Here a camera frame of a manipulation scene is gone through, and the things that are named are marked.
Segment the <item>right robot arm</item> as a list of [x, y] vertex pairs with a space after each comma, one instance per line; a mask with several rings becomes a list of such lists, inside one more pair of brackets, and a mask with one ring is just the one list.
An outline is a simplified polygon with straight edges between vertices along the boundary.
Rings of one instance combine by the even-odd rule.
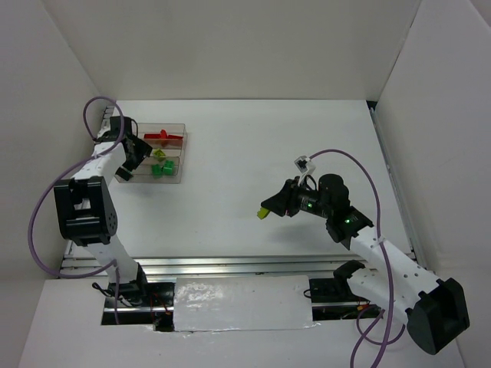
[[421, 350], [435, 355], [469, 327], [461, 284], [422, 268], [379, 235], [374, 223], [351, 204], [339, 175], [323, 175], [317, 189], [301, 184], [298, 177], [287, 180], [284, 188], [286, 215], [303, 211], [322, 217], [332, 240], [367, 262], [350, 264], [350, 291], [392, 311]]

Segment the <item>lime long lego brick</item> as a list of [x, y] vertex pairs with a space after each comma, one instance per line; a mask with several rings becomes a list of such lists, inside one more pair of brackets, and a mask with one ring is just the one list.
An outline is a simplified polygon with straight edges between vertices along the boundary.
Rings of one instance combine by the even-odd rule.
[[268, 209], [265, 209], [263, 207], [260, 208], [257, 212], [257, 217], [261, 220], [265, 219], [269, 215], [270, 211]]

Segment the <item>lime rounded lego brick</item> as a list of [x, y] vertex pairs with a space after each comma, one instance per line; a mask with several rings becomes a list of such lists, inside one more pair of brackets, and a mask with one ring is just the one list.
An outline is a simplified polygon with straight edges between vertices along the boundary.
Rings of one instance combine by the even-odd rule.
[[157, 159], [159, 161], [162, 161], [162, 160], [164, 160], [166, 158], [166, 154], [161, 149], [155, 149], [152, 152], [152, 157], [154, 157], [155, 159]]

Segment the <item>red rounded lego brick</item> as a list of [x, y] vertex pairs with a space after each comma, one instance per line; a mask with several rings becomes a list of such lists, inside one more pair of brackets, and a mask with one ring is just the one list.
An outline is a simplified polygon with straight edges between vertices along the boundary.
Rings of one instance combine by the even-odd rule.
[[166, 130], [160, 131], [161, 146], [182, 146], [183, 136], [170, 134]]

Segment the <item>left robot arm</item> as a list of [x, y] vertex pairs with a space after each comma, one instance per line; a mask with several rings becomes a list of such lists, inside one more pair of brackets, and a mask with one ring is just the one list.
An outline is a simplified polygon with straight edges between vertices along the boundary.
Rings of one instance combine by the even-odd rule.
[[118, 217], [109, 185], [113, 180], [180, 182], [186, 140], [182, 124], [160, 124], [152, 130], [131, 117], [107, 117], [95, 137], [95, 158], [54, 185], [62, 237], [106, 267], [109, 285], [104, 294], [131, 307], [150, 306], [153, 294], [142, 266], [117, 236]]

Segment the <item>dark green small lego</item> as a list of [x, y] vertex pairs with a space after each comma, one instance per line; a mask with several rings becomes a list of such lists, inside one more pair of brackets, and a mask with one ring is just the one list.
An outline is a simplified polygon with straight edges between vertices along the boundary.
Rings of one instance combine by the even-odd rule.
[[166, 161], [161, 167], [161, 173], [164, 176], [173, 176], [174, 168], [174, 161]]

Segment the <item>red sloped lego brick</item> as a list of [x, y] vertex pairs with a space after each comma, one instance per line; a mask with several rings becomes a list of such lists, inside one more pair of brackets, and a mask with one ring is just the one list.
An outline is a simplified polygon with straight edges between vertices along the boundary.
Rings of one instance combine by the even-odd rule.
[[143, 138], [145, 140], [160, 140], [162, 139], [162, 135], [160, 133], [146, 133]]

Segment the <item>green square lego brick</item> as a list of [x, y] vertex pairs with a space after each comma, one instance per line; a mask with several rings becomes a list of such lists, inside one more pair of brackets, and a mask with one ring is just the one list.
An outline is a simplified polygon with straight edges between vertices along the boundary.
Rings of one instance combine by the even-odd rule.
[[153, 178], [161, 178], [163, 176], [163, 167], [159, 164], [152, 165], [151, 172]]

